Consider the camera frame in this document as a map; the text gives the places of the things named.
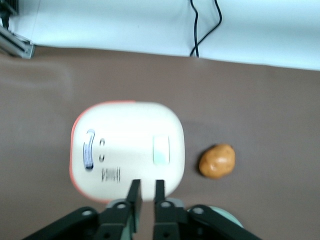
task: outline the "white wall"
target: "white wall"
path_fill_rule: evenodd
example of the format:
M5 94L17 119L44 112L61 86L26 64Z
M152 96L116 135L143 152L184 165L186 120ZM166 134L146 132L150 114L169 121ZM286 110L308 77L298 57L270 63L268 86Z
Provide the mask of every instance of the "white wall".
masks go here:
M215 23L213 0L193 0L198 38ZM223 21L201 58L320 70L319 0L219 0ZM189 0L21 0L14 33L37 45L188 56Z

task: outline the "potato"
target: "potato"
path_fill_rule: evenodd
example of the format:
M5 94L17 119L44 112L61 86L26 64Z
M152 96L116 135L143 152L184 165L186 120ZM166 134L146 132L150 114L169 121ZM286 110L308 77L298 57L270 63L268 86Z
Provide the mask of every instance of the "potato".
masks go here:
M229 144L218 144L207 150L199 162L200 172L211 179L230 174L236 162L236 153Z

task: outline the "black cable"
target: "black cable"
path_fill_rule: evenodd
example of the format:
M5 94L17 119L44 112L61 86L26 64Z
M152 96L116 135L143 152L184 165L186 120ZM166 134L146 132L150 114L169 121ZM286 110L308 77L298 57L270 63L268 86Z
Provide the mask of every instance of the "black cable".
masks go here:
M217 9L218 14L219 14L219 22L206 35L204 35L203 38L201 38L201 40L199 42L197 42L194 45L192 51L190 52L190 57L193 56L195 49L198 49L199 44L201 44L203 42L203 40L205 40L205 38L209 36L209 34L211 34L214 30L216 30L216 28L219 27L219 25L222 22L222 13L221 13L221 10L220 10L220 7L218 5L217 0L214 0L214 3L215 3L216 9Z
M192 9L195 12L194 28L193 28L194 48L192 50L192 54L194 54L194 51L195 51L196 57L198 58L199 57L199 51L198 51L198 40L197 40L197 24L198 24L198 15L199 14L198 14L197 9L194 6L194 1L193 0L190 0L190 4L191 4Z

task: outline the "brown table surface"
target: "brown table surface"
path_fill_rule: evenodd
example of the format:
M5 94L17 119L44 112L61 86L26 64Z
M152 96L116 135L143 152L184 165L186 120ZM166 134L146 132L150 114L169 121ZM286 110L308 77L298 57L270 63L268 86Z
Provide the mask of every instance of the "brown table surface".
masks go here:
M262 239L320 236L320 72L94 49L38 47L0 55L0 238L19 240L73 210L104 205L71 183L71 129L110 100L158 102L179 117L185 173L170 196L223 208ZM232 174L196 168L216 143L236 151ZM137 240L150 240L143 204Z

